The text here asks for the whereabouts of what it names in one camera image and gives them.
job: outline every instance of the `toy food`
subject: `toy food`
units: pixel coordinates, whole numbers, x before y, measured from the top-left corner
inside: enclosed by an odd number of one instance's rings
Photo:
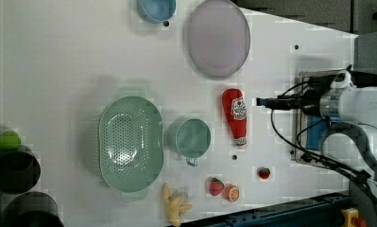
[[[162,196],[167,209],[168,220],[173,226],[180,227],[180,216],[187,210],[190,210],[193,206],[191,204],[180,205],[182,197],[176,197],[175,199],[171,200],[167,183],[164,183],[163,185]]]
[[[263,168],[259,169],[258,175],[263,180],[266,180],[270,176],[270,169],[267,168],[267,167],[263,167]]]
[[[210,192],[212,196],[219,195],[224,189],[224,184],[217,178],[213,178],[210,185]]]
[[[247,107],[239,89],[229,89],[222,96],[224,114],[231,128],[235,144],[239,148],[247,146]]]
[[[21,144],[21,139],[15,131],[7,131],[0,136],[0,150],[17,149]]]
[[[239,188],[235,185],[229,185],[226,188],[226,199],[228,201],[238,201],[239,198]]]

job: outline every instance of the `mint green mug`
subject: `mint green mug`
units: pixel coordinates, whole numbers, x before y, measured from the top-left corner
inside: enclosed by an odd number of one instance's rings
[[[168,143],[186,158],[189,166],[197,166],[197,158],[206,153],[211,144],[211,131],[200,119],[179,119],[168,130]]]

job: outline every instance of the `purple plate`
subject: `purple plate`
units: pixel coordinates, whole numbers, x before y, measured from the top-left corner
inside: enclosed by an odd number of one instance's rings
[[[209,76],[230,76],[244,64],[250,47],[247,19],[229,0],[207,0],[192,14],[188,49],[197,68]]]

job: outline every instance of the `black cup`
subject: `black cup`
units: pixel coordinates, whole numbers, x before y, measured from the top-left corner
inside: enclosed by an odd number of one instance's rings
[[[32,151],[21,145],[0,151],[0,191],[21,194],[31,189],[41,176],[41,166]]]
[[[58,206],[42,192],[28,192],[14,199],[6,208],[3,227],[63,227]]]

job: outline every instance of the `green ball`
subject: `green ball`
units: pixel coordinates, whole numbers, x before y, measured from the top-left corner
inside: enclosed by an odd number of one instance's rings
[[[15,131],[7,131],[0,136],[0,150],[13,150],[21,145],[21,139]]]

